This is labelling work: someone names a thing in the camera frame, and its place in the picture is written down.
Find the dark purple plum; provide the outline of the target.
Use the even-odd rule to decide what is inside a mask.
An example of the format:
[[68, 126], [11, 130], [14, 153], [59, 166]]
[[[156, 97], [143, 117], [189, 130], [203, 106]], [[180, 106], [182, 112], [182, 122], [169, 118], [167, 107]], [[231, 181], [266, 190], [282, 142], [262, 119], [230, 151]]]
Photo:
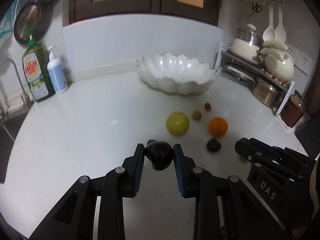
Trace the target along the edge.
[[209, 152], [216, 153], [221, 150], [221, 144], [219, 141], [217, 141], [216, 138], [211, 138], [206, 145], [206, 148]]

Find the orange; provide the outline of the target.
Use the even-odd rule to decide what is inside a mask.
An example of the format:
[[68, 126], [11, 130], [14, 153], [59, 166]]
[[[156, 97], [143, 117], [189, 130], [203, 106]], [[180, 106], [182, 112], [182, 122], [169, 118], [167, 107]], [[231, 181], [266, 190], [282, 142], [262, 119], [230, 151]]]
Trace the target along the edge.
[[215, 117], [209, 123], [209, 131], [213, 137], [222, 137], [228, 131], [228, 123], [221, 117]]

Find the small green-brown fruit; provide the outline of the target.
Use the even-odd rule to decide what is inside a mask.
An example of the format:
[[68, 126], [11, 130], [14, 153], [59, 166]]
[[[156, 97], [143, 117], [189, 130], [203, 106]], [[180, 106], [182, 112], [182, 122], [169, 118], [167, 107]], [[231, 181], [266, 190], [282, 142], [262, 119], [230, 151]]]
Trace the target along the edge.
[[201, 118], [202, 118], [202, 113], [200, 112], [200, 111], [198, 111], [198, 110], [196, 110], [196, 111], [193, 111], [193, 113], [192, 113], [192, 118], [194, 119], [194, 120], [200, 120]]

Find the yellow-green apple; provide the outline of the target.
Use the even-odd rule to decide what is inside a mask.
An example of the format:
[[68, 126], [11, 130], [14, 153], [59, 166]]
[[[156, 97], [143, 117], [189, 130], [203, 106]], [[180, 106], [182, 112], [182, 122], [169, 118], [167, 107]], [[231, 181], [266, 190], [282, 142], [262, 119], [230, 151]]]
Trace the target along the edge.
[[166, 120], [166, 128], [174, 136], [185, 135], [189, 130], [189, 126], [189, 118], [183, 112], [171, 113]]

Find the small red fruit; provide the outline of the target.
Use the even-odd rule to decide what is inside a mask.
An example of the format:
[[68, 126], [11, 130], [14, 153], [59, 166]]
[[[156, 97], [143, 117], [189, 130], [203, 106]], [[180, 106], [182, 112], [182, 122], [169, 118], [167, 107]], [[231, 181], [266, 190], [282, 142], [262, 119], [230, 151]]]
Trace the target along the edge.
[[210, 112], [212, 110], [212, 107], [210, 105], [210, 103], [206, 102], [204, 104], [204, 109], [207, 111], [207, 112]]

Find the white metal kitchen shelf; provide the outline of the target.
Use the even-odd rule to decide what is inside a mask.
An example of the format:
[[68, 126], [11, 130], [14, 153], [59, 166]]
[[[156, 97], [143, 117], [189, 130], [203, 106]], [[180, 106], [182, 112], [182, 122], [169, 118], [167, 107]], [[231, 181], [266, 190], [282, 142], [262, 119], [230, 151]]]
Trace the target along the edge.
[[[291, 80], [288, 83], [283, 83], [276, 79], [274, 76], [269, 74], [262, 65], [253, 65], [240, 57], [234, 55], [230, 51], [230, 44], [227, 44], [225, 42], [222, 42], [220, 44], [219, 52], [217, 55], [216, 63], [215, 63], [215, 69], [221, 70], [221, 74], [224, 75], [225, 77], [230, 78], [231, 80], [237, 82], [234, 80], [232, 77], [229, 77], [224, 71], [223, 67], [225, 64], [231, 64], [235, 68], [240, 69], [243, 72], [246, 72], [249, 74], [253, 79], [256, 80], [257, 77], [262, 77], [265, 81], [270, 83], [272, 86], [278, 88], [279, 90], [282, 91], [282, 94], [280, 96], [280, 99], [278, 100], [276, 106], [272, 109], [272, 112], [274, 113], [275, 116], [278, 116], [281, 114], [283, 111], [291, 93], [294, 90], [295, 82]], [[245, 83], [245, 82], [237, 82], [240, 83], [246, 87], [248, 87], [250, 90], [253, 90], [254, 86], [252, 86], [250, 83]]]

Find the glass jar with sauce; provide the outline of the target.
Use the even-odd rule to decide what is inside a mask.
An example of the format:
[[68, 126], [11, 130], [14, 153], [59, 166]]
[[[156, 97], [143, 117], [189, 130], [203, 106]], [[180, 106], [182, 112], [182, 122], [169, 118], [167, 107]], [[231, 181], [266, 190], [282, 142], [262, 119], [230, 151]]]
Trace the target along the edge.
[[290, 95], [280, 117], [289, 128], [293, 128], [306, 111], [306, 98], [298, 91]]

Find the stainless steel pot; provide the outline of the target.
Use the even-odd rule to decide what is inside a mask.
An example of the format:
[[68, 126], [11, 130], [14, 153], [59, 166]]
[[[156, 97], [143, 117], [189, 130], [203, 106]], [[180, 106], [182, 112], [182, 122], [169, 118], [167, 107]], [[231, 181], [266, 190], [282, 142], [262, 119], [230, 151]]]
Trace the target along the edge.
[[282, 91], [272, 86], [262, 77], [257, 77], [252, 93], [262, 104], [274, 108], [280, 99]]

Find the steel sink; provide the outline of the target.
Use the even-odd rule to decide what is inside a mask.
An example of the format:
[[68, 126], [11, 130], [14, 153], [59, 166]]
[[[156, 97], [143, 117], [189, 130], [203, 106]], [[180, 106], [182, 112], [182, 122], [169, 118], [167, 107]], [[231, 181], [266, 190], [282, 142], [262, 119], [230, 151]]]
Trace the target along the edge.
[[17, 138], [18, 132], [29, 111], [23, 111], [19, 115], [15, 115], [1, 125], [1, 144], [0, 144], [0, 181], [5, 182], [9, 158]]

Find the steel lid under shelf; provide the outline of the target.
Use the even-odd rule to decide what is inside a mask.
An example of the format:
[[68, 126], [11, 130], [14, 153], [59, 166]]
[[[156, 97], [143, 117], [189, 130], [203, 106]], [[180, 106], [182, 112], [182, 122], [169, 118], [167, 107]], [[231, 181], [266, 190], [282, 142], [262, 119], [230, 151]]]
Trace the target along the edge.
[[225, 64], [223, 67], [223, 71], [229, 76], [232, 77], [237, 82], [245, 82], [250, 83], [252, 86], [255, 86], [255, 79], [251, 77], [246, 72], [241, 71], [238, 68], [235, 68], [231, 64]]

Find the cream pot with glass lid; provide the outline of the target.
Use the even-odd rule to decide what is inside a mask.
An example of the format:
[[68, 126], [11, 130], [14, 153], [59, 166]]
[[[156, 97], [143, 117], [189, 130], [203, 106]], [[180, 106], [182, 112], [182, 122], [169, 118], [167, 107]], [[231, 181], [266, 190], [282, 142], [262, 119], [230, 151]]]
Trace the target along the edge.
[[248, 24], [246, 29], [238, 28], [236, 39], [230, 47], [231, 53], [252, 64], [258, 64], [257, 54], [263, 44], [256, 30], [252, 24]]

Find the white rice spoon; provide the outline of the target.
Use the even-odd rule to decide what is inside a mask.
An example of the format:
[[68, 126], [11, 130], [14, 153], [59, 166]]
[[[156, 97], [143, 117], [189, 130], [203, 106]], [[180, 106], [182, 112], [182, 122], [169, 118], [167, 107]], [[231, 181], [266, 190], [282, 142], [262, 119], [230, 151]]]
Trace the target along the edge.
[[280, 43], [286, 41], [286, 31], [283, 24], [283, 10], [281, 7], [278, 8], [278, 26], [275, 29], [275, 40]]

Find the green dish soap bottle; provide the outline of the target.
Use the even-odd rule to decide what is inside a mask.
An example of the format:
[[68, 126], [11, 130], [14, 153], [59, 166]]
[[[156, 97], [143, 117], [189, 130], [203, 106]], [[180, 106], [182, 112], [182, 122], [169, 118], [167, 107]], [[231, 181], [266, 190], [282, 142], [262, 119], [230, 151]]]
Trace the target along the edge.
[[31, 94], [36, 102], [41, 102], [55, 94], [47, 70], [49, 55], [46, 46], [37, 43], [29, 35], [28, 48], [22, 56], [22, 66]]

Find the black scissors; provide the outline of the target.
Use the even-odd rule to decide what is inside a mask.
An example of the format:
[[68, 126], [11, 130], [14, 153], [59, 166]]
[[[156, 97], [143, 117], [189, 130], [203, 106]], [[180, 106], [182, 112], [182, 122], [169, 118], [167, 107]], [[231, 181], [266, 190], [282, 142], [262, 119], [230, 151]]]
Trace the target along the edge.
[[261, 12], [263, 9], [262, 5], [260, 5], [256, 0], [251, 1], [247, 0], [246, 10], [245, 10], [245, 22], [248, 23], [250, 18], [255, 14]]

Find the round mesh strainer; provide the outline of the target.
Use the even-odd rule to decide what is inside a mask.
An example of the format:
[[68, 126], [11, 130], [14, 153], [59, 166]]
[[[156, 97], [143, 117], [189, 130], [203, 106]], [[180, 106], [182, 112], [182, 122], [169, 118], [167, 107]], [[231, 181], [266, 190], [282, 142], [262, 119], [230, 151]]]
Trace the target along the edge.
[[27, 44], [29, 35], [37, 28], [42, 17], [42, 5], [30, 0], [17, 14], [14, 23], [14, 38], [19, 44]]

